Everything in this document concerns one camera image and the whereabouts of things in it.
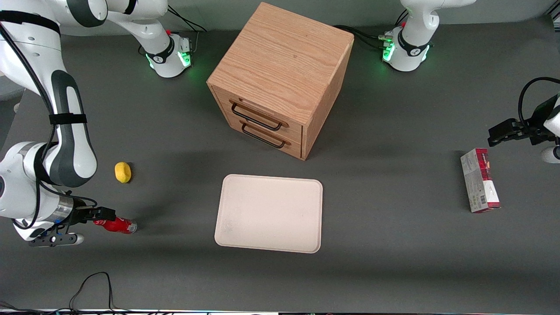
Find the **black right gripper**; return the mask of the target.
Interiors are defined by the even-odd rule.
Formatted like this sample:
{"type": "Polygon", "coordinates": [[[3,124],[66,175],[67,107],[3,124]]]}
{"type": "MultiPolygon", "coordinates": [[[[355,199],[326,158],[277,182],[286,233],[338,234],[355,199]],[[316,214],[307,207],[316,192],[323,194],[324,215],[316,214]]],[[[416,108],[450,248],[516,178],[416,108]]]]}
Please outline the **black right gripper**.
{"type": "Polygon", "coordinates": [[[88,221],[98,221],[98,220],[116,220],[116,212],[114,209],[107,207],[97,207],[87,206],[86,203],[81,199],[72,199],[73,207],[69,216],[66,218],[66,225],[72,226],[78,223],[85,224],[88,221]]]}

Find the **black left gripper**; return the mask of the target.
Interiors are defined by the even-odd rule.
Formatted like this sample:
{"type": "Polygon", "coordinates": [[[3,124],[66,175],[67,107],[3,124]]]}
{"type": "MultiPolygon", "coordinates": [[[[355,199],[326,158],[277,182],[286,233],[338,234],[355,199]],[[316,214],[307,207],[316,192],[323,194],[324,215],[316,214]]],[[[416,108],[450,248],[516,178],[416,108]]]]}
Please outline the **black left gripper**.
{"type": "Polygon", "coordinates": [[[510,118],[488,129],[488,145],[494,147],[511,140],[530,139],[532,145],[559,141],[559,98],[552,97],[538,105],[527,120],[528,128],[510,118]]]}

